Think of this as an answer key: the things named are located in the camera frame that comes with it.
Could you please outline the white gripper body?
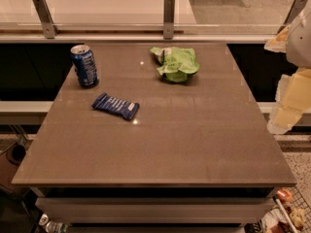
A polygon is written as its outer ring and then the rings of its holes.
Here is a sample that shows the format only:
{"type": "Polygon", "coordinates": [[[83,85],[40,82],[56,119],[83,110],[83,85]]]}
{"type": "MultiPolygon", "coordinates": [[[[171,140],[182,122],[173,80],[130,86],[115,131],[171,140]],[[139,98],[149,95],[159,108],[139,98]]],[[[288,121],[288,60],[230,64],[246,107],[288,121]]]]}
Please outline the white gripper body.
{"type": "Polygon", "coordinates": [[[311,8],[305,7],[290,26],[287,60],[297,67],[311,67],[311,8]]]}

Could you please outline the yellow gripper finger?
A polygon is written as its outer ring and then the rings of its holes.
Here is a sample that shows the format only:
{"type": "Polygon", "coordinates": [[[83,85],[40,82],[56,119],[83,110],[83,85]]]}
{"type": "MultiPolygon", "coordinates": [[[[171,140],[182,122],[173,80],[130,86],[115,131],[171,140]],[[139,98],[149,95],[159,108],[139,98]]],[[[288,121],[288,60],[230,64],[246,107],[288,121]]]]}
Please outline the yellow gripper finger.
{"type": "Polygon", "coordinates": [[[264,49],[272,52],[285,53],[287,51],[289,30],[289,26],[282,29],[273,39],[265,43],[264,49]]]}
{"type": "Polygon", "coordinates": [[[311,69],[298,68],[291,76],[282,75],[275,100],[267,129],[271,134],[285,134],[311,108],[311,69]]]}

